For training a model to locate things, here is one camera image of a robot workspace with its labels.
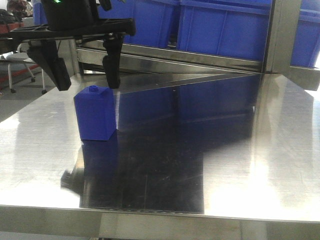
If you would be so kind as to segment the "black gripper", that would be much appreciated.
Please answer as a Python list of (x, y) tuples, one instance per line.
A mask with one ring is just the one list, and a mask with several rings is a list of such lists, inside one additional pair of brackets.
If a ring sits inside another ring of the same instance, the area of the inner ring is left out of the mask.
[(12, 38), (17, 42), (28, 42), (29, 58), (37, 63), (49, 76), (59, 91), (67, 91), (71, 79), (63, 58), (58, 55), (55, 40), (92, 36), (105, 36), (103, 47), (107, 55), (102, 64), (109, 88), (118, 89), (120, 80), (120, 58), (124, 35), (133, 36), (136, 24), (133, 18), (101, 19), (95, 0), (42, 0), (47, 24), (18, 27), (1, 38)]

